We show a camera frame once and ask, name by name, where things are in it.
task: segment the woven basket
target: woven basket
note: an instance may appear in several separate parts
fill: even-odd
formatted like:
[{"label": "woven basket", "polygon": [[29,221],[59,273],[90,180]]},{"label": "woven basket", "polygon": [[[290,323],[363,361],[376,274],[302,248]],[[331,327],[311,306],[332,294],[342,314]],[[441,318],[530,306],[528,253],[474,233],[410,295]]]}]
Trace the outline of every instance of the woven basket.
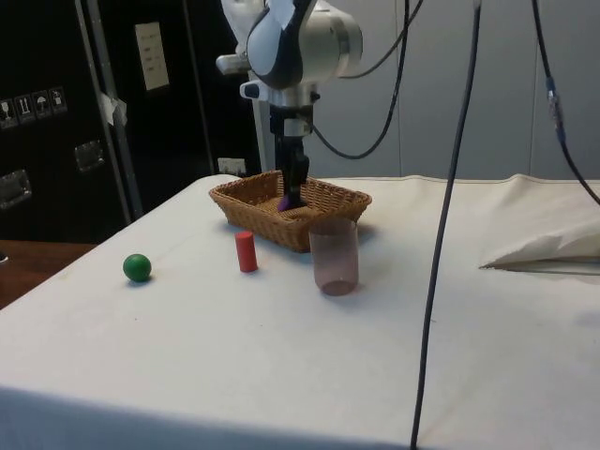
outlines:
[{"label": "woven basket", "polygon": [[243,178],[215,187],[209,194],[232,225],[298,252],[310,251],[308,230],[314,222],[333,217],[356,221],[371,203],[367,194],[309,178],[302,186],[308,205],[279,212],[281,172]]}]

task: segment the gray wall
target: gray wall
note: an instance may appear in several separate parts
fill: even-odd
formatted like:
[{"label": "gray wall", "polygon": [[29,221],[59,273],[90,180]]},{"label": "gray wall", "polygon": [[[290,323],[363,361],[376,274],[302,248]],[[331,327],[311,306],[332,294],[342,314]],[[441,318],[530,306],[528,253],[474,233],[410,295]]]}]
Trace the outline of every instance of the gray wall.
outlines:
[{"label": "gray wall", "polygon": [[[332,0],[360,22],[370,67],[402,25],[402,0]],[[562,95],[574,160],[600,178],[600,2],[540,0],[554,77]],[[423,174],[445,177],[466,82],[473,0],[425,0],[411,27],[397,115],[381,147],[348,161],[307,138],[314,176]],[[498,179],[514,173],[572,178],[548,118],[529,0],[484,0],[478,67],[458,174]],[[398,54],[359,81],[325,84],[315,123],[338,148],[358,154],[379,135],[389,108]],[[268,108],[260,114],[268,130]],[[262,133],[265,168],[271,136]]]}]

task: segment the purple object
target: purple object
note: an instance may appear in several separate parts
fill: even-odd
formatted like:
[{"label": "purple object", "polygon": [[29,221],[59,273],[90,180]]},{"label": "purple object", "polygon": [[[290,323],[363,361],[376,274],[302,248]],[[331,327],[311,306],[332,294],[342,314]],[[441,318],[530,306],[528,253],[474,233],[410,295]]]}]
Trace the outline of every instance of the purple object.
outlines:
[{"label": "purple object", "polygon": [[327,295],[351,293],[358,285],[356,223],[329,218],[313,225],[309,237],[319,289]]},{"label": "purple object", "polygon": [[290,197],[288,197],[287,195],[284,195],[283,198],[281,199],[281,202],[279,202],[279,204],[277,205],[277,210],[280,213],[283,211],[287,211],[288,209],[290,209],[291,205],[292,205],[292,203],[290,202]]}]

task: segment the transparent cup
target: transparent cup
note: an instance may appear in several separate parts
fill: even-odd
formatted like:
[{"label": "transparent cup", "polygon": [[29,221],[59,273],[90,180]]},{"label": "transparent cup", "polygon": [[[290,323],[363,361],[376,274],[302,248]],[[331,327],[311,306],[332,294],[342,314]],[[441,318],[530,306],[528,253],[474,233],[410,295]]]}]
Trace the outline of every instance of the transparent cup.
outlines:
[{"label": "transparent cup", "polygon": [[315,282],[327,295],[346,295],[358,285],[358,236],[356,223],[329,218],[309,230]]}]

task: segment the electrical cable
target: electrical cable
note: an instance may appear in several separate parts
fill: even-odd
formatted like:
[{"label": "electrical cable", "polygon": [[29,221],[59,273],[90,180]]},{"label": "electrical cable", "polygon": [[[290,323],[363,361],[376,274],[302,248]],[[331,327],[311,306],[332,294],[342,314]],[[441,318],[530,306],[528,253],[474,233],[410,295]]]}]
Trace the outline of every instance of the electrical cable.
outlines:
[{"label": "electrical cable", "polygon": [[583,186],[583,188],[590,194],[590,197],[600,205],[600,198],[596,195],[596,193],[592,190],[590,185],[585,181],[583,175],[578,169],[578,166],[575,164],[575,161],[571,157],[571,152],[569,152],[569,147],[566,143],[566,131],[564,129],[564,118],[563,118],[563,108],[561,107],[561,98],[558,95],[558,91],[556,89],[556,84],[554,83],[554,78],[552,78],[552,72],[550,70],[550,64],[548,62],[548,53],[546,51],[546,42],[544,41],[544,33],[542,31],[542,21],[540,19],[540,10],[537,4],[537,0],[532,0],[533,7],[533,18],[535,19],[535,31],[537,32],[537,42],[540,48],[540,54],[542,55],[542,64],[544,66],[544,73],[546,74],[546,88],[547,88],[547,98],[550,105],[550,112],[552,114],[552,119],[554,121],[554,127],[556,129],[556,136],[559,140],[559,144],[561,145],[562,155],[566,160],[566,163],[571,169],[571,172],[579,181],[579,183]]},{"label": "electrical cable", "polygon": [[[411,24],[413,24],[414,18],[416,17],[417,13],[419,12],[419,9],[421,9],[421,6],[423,6],[423,2],[425,0],[419,0],[419,3],[416,4],[416,7],[414,7],[414,11],[411,14],[411,18],[408,21],[408,26],[411,26]],[[400,32],[400,34],[398,35],[396,42],[394,42],[394,44],[392,44],[392,47],[385,53],[385,55],[377,62],[375,63],[371,68],[365,70],[364,72],[361,72],[357,75],[348,75],[346,77],[339,77],[342,80],[358,80],[359,78],[363,78],[366,77],[367,75],[370,75],[371,73],[373,73],[375,70],[377,70],[385,61],[387,61],[387,58],[389,58],[392,53],[394,53],[394,50],[398,48],[398,45],[400,45],[400,42],[402,41],[402,39],[404,39],[404,34],[406,33],[406,31],[408,30],[407,25],[404,25],[404,29]]]},{"label": "electrical cable", "polygon": [[429,328],[431,326],[431,314],[433,312],[433,299],[435,297],[436,283],[438,280],[438,269],[440,267],[440,258],[442,256],[443,235],[445,233],[446,222],[448,219],[448,211],[450,210],[450,201],[452,200],[452,191],[454,182],[457,177],[458,156],[460,154],[460,146],[462,144],[462,135],[467,120],[467,112],[471,102],[471,91],[473,90],[473,79],[475,75],[475,66],[477,64],[477,48],[479,46],[479,25],[481,22],[481,0],[475,0],[474,3],[474,19],[472,26],[472,44],[471,44],[471,61],[469,63],[469,72],[467,79],[467,87],[465,88],[464,98],[462,100],[462,109],[458,119],[457,136],[454,142],[452,151],[452,159],[450,161],[450,169],[448,171],[448,182],[446,191],[443,197],[443,207],[440,216],[440,225],[438,227],[438,235],[435,242],[435,250],[433,252],[433,261],[431,263],[431,275],[429,278],[429,290],[427,293],[427,303],[425,307],[425,319],[423,323],[423,336],[421,342],[421,360],[419,366],[419,383],[416,395],[416,404],[414,406],[414,419],[412,422],[411,450],[416,450],[417,440],[419,437],[419,426],[421,424],[421,411],[423,409],[423,397],[425,394],[425,378],[428,366],[428,346],[429,346]]},{"label": "electrical cable", "polygon": [[387,135],[387,132],[390,129],[390,125],[392,124],[392,118],[394,117],[394,110],[396,109],[396,104],[398,102],[398,94],[400,91],[400,85],[402,83],[402,74],[404,73],[404,62],[406,61],[406,43],[408,39],[408,30],[409,30],[409,15],[411,13],[411,2],[410,0],[404,0],[404,39],[402,39],[402,46],[400,48],[400,60],[397,65],[397,75],[396,75],[396,83],[394,85],[394,94],[392,95],[392,101],[390,103],[390,109],[387,113],[387,118],[385,119],[385,125],[383,126],[383,130],[377,138],[377,141],[373,145],[369,147],[369,149],[360,155],[348,155],[336,149],[336,147],[331,144],[329,141],[325,139],[323,134],[319,131],[319,129],[313,124],[312,130],[315,132],[317,137],[322,141],[322,143],[331,150],[334,154],[338,155],[341,158],[350,159],[350,160],[358,160],[364,159],[372,154],[379,147],[380,143],[382,143],[383,139]]}]

